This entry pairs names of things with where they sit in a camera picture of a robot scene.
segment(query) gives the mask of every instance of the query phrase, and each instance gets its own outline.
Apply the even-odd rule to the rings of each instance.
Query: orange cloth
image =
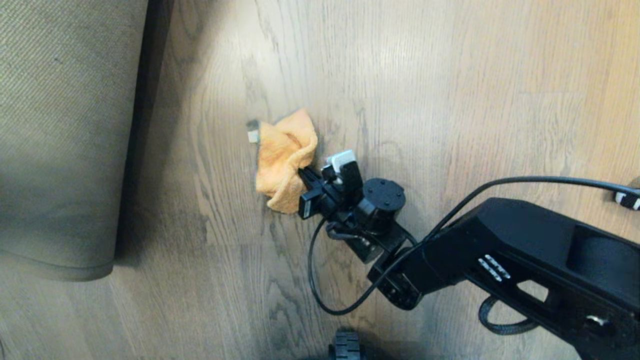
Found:
[[[260,123],[260,150],[255,189],[270,196],[267,206],[295,213],[298,199],[307,188],[298,169],[311,164],[318,137],[306,109],[300,109],[275,126]]]

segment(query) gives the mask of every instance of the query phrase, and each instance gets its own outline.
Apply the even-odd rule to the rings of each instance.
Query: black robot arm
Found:
[[[367,277],[397,307],[411,310],[423,296],[469,280],[572,344],[583,358],[638,358],[638,244],[534,204],[500,198],[444,227],[451,215],[417,242],[396,222],[404,190],[385,179],[363,182],[351,151],[329,158],[321,176],[310,168],[300,176],[309,189],[300,197],[300,217],[322,214],[329,237],[345,241],[364,263],[375,261]],[[542,285],[547,297],[521,290],[525,281]]]

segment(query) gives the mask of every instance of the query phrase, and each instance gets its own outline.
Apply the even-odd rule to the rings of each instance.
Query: wood grain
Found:
[[[543,329],[498,337],[468,283],[404,312],[375,294],[324,314],[306,278],[315,220],[271,212],[254,191],[245,124],[307,107],[317,162],[354,149],[365,177],[406,189],[416,236],[481,183],[526,174],[628,183],[640,175],[637,1],[176,1],[155,101],[143,113],[128,251],[106,279],[0,274],[8,359],[323,358],[339,327],[396,359],[576,359]],[[604,192],[491,190],[640,242],[637,214]],[[333,306],[366,267],[320,240]],[[496,321],[521,316],[497,307]]]

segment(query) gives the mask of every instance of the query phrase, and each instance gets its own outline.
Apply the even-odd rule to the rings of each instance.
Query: wooden floor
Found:
[[[485,330],[487,295],[467,282],[411,312],[375,293],[348,316],[324,314],[305,259],[319,219],[273,213],[255,193],[245,124],[307,107],[318,164],[354,149],[365,178],[397,181],[408,198],[399,221],[416,237],[498,177],[628,183],[640,175],[639,6],[176,0],[159,21],[166,45],[147,59],[160,76],[138,112],[120,265],[89,283],[0,274],[7,359],[320,359],[339,327],[395,359],[576,359],[543,329]],[[637,213],[604,192],[527,184],[489,195],[640,241]],[[322,238],[316,264],[334,306],[369,284],[333,240]],[[496,321],[519,318],[495,310]]]

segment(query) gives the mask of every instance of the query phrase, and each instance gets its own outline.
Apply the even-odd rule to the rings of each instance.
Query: gray sofa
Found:
[[[111,272],[146,1],[4,3],[0,266]]]

